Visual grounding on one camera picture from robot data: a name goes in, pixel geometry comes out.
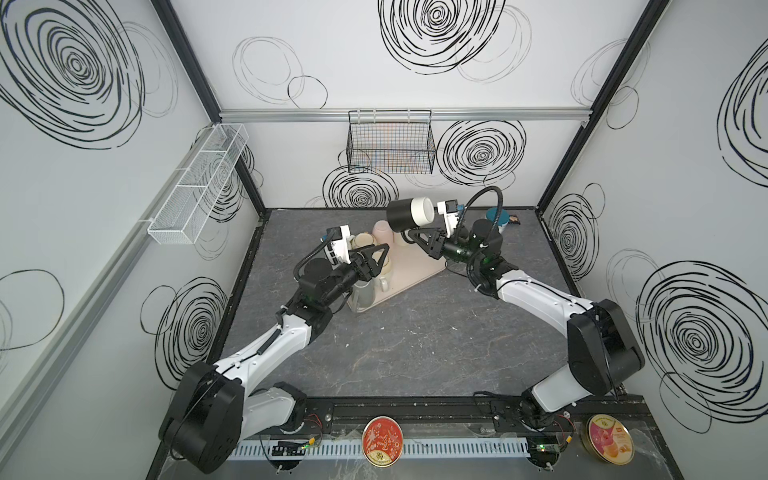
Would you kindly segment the red round tin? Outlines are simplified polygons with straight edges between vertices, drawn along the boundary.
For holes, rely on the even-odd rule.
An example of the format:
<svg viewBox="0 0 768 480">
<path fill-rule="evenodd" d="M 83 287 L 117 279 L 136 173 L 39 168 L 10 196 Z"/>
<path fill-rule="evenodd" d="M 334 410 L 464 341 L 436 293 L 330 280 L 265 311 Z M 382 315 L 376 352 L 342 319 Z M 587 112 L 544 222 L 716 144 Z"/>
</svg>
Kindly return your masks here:
<svg viewBox="0 0 768 480">
<path fill-rule="evenodd" d="M 365 459 L 373 466 L 393 466 L 404 451 L 404 436 L 400 425 L 388 416 L 371 419 L 363 431 L 362 450 Z"/>
</svg>

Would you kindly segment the white mesh shelf basket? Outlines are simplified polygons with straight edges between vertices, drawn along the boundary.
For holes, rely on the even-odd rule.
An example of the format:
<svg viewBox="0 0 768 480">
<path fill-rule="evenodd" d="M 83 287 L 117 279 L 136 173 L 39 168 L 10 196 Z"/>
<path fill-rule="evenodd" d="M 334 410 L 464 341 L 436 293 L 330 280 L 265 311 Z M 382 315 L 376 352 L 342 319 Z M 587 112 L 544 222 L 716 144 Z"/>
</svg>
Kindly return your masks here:
<svg viewBox="0 0 768 480">
<path fill-rule="evenodd" d="M 240 123 L 217 123 L 201 131 L 190 150 L 191 159 L 148 227 L 158 244 L 197 242 L 248 138 Z"/>
</svg>

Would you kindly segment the pink mug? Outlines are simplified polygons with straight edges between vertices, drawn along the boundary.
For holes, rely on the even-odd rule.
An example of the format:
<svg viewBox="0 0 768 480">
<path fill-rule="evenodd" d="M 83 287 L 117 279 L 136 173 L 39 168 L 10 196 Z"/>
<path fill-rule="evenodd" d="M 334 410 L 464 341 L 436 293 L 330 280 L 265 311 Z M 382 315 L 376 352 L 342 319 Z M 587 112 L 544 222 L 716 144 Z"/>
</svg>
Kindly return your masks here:
<svg viewBox="0 0 768 480">
<path fill-rule="evenodd" d="M 394 232 L 386 220 L 377 221 L 371 233 L 377 245 L 386 244 L 392 247 L 395 244 Z"/>
</svg>

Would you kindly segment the pink round tin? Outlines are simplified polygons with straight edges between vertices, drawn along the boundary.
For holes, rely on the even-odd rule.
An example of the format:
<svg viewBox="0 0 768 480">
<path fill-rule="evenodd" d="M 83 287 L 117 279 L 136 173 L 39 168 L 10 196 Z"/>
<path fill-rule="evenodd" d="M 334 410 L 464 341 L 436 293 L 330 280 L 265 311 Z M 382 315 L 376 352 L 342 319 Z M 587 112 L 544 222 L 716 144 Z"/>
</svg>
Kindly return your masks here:
<svg viewBox="0 0 768 480">
<path fill-rule="evenodd" d="M 585 449 L 601 461 L 628 465 L 635 456 L 634 441 L 625 425 L 613 416 L 596 414 L 589 418 L 581 434 Z"/>
</svg>

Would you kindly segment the cream speckled mug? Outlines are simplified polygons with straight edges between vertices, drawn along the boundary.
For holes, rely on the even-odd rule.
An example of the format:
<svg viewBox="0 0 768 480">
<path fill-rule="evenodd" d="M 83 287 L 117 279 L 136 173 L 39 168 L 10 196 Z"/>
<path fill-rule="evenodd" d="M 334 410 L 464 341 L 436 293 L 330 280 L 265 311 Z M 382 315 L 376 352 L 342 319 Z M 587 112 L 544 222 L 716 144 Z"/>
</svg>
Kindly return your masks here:
<svg viewBox="0 0 768 480">
<path fill-rule="evenodd" d="M 385 256 L 383 266 L 381 268 L 380 273 L 373 279 L 373 281 L 375 283 L 376 288 L 380 292 L 386 293 L 389 291 L 391 287 L 393 268 L 392 268 L 391 258 L 388 252 L 377 251 L 374 253 L 374 259 L 376 261 L 379 261 L 382 255 Z"/>
</svg>

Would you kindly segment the aluminium wall rail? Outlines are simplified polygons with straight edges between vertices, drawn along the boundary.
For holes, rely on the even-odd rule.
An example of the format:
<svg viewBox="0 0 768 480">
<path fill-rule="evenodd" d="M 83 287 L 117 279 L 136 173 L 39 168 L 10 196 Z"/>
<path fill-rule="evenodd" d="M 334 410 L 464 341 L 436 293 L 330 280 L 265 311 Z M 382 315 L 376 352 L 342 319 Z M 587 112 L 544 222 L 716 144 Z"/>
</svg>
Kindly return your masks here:
<svg viewBox="0 0 768 480">
<path fill-rule="evenodd" d="M 432 121 L 579 121 L 590 119 L 585 107 L 453 107 L 453 108 L 322 108 L 322 109 L 230 109 L 223 121 L 235 123 L 299 122 L 413 122 Z"/>
<path fill-rule="evenodd" d="M 1 410 L 1 456 L 11 451 L 26 435 L 39 412 L 49 401 L 72 362 L 88 341 L 115 295 L 122 288 L 149 244 L 149 225 L 176 187 L 182 173 L 192 163 L 193 153 L 187 152 L 159 193 L 134 222 L 127 237 L 109 259 L 79 303 L 64 319 L 64 326 L 54 333 L 53 340 L 42 352 L 22 385 Z"/>
</svg>

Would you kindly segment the aluminium wall rail rear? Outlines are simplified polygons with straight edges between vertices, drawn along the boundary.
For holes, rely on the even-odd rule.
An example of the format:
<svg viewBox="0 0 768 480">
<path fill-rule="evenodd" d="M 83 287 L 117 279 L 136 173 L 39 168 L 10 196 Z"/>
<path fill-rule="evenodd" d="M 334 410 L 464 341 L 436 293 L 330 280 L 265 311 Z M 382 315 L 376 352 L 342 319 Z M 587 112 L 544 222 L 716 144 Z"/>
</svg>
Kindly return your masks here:
<svg viewBox="0 0 768 480">
<path fill-rule="evenodd" d="M 230 109 L 223 121 L 235 123 L 299 122 L 413 122 L 432 121 L 579 121 L 590 119 L 585 107 L 453 107 L 453 108 L 322 108 L 322 109 Z"/>
</svg>

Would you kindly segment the beige tray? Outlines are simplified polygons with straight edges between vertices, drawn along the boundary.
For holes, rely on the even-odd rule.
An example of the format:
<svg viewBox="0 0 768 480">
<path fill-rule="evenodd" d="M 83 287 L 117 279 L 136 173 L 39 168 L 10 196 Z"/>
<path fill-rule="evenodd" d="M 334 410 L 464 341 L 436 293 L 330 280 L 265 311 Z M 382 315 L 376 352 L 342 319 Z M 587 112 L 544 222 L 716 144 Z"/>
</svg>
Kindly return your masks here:
<svg viewBox="0 0 768 480">
<path fill-rule="evenodd" d="M 393 268 L 389 291 L 386 293 L 380 292 L 375 286 L 375 302 L 370 308 L 361 312 L 351 310 L 348 304 L 349 297 L 346 305 L 352 312 L 362 313 L 370 310 L 445 270 L 443 260 L 432 259 L 416 244 L 406 243 L 400 234 L 394 234 L 394 241 L 395 244 L 389 249 Z"/>
</svg>

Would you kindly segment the black and white mug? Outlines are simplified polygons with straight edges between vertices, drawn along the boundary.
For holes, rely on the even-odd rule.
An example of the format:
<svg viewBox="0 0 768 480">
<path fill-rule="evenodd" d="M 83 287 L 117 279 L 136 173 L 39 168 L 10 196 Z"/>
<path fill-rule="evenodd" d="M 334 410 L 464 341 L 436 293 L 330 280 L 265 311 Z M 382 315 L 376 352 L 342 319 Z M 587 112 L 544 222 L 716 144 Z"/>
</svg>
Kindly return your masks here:
<svg viewBox="0 0 768 480">
<path fill-rule="evenodd" d="M 395 200 L 386 208 L 386 220 L 393 232 L 425 227 L 434 221 L 435 207 L 428 197 Z"/>
</svg>

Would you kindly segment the grey mug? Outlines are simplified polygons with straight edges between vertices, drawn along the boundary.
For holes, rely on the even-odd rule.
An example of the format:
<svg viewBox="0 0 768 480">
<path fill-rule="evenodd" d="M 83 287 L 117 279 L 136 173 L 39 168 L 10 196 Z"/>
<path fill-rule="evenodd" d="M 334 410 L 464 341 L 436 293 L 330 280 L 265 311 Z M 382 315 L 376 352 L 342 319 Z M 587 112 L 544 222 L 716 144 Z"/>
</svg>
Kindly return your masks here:
<svg viewBox="0 0 768 480">
<path fill-rule="evenodd" d="M 375 302 L 375 298 L 375 281 L 359 280 L 353 285 L 348 304 L 352 311 L 361 312 L 370 308 Z"/>
</svg>

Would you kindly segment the black corner frame post right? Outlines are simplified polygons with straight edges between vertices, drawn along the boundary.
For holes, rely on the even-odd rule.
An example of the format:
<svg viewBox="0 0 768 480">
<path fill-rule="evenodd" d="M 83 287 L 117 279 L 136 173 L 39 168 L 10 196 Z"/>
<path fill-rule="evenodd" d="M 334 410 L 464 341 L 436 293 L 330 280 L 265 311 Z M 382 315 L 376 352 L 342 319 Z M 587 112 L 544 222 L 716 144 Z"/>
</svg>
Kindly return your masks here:
<svg viewBox="0 0 768 480">
<path fill-rule="evenodd" d="M 552 203 L 555 194 L 564 183 L 583 148 L 596 130 L 599 120 L 608 109 L 610 101 L 619 90 L 622 81 L 634 65 L 642 48 L 647 43 L 670 3 L 670 0 L 651 0 L 646 4 L 592 104 L 590 119 L 576 132 L 549 184 L 539 199 L 536 205 L 536 210 L 539 214 L 543 213 Z"/>
</svg>

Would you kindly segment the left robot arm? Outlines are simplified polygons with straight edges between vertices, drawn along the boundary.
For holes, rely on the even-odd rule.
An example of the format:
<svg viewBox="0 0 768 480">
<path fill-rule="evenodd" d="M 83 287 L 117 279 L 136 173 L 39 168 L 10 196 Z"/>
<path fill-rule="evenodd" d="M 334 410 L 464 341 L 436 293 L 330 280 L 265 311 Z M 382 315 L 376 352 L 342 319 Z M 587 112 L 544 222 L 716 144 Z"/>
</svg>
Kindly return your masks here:
<svg viewBox="0 0 768 480">
<path fill-rule="evenodd" d="M 349 237 L 347 226 L 330 228 L 297 263 L 297 289 L 267 332 L 228 357 L 213 364 L 199 361 L 184 373 L 159 427 L 158 437 L 169 453 L 208 474 L 242 440 L 272 427 L 301 427 L 303 392 L 285 382 L 266 390 L 259 386 L 324 332 L 334 302 L 382 273 L 389 245 L 351 248 Z"/>
</svg>

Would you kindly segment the black corner frame post left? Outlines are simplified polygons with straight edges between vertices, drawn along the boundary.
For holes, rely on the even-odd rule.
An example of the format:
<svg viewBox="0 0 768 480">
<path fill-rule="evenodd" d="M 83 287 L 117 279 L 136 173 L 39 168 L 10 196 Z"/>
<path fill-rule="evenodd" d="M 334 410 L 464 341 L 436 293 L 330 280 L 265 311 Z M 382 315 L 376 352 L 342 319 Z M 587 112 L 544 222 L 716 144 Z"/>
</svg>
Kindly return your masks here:
<svg viewBox="0 0 768 480">
<path fill-rule="evenodd" d="M 189 78 L 197 97 L 205 110 L 209 120 L 213 123 L 222 121 L 222 110 L 216 99 L 203 69 L 198 61 L 194 49 L 184 31 L 182 23 L 169 0 L 151 0 L 151 4 L 178 56 L 187 77 Z M 256 212 L 264 217 L 267 208 L 259 194 L 251 173 L 242 160 L 238 160 L 235 166 L 238 178 L 245 188 L 247 197 L 254 206 Z"/>
</svg>

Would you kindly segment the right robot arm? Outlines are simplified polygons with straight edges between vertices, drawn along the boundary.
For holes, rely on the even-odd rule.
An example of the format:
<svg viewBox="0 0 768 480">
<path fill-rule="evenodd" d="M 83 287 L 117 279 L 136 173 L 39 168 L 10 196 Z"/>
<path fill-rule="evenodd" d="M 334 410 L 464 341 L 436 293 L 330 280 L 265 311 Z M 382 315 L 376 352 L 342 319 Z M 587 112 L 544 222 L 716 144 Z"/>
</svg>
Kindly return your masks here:
<svg viewBox="0 0 768 480">
<path fill-rule="evenodd" d="M 544 429 L 564 407 L 607 395 L 644 368 L 645 357 L 623 310 L 611 300 L 560 291 L 508 262 L 501 254 L 496 219 L 481 218 L 465 229 L 464 213 L 455 204 L 434 205 L 419 197 L 389 207 L 388 221 L 430 257 L 463 264 L 478 293 L 515 305 L 563 335 L 565 365 L 527 389 L 516 408 L 529 429 Z"/>
</svg>

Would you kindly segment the black corner frame post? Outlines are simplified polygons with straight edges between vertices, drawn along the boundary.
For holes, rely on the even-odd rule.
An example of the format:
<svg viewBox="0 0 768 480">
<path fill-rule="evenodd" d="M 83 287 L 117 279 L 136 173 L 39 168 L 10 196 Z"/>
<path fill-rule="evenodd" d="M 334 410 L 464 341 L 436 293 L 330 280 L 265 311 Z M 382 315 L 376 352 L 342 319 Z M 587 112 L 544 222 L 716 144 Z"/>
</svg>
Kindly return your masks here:
<svg viewBox="0 0 768 480">
<path fill-rule="evenodd" d="M 205 110 L 209 120 L 213 123 L 222 121 L 222 110 L 216 99 L 203 69 L 198 61 L 194 49 L 184 31 L 182 23 L 169 0 L 151 0 L 151 4 L 178 56 L 187 77 L 189 78 L 197 97 Z M 264 217 L 267 208 L 259 194 L 251 173 L 242 160 L 238 160 L 235 166 L 238 178 L 245 188 L 247 197 L 254 206 L 256 212 Z"/>
<path fill-rule="evenodd" d="M 543 213 L 552 203 L 555 194 L 564 183 L 583 148 L 596 130 L 599 120 L 608 109 L 610 101 L 619 90 L 622 81 L 634 65 L 642 48 L 647 43 L 670 3 L 670 0 L 651 0 L 646 4 L 592 104 L 590 119 L 576 132 L 549 184 L 539 199 L 536 205 L 536 210 L 539 214 Z"/>
</svg>

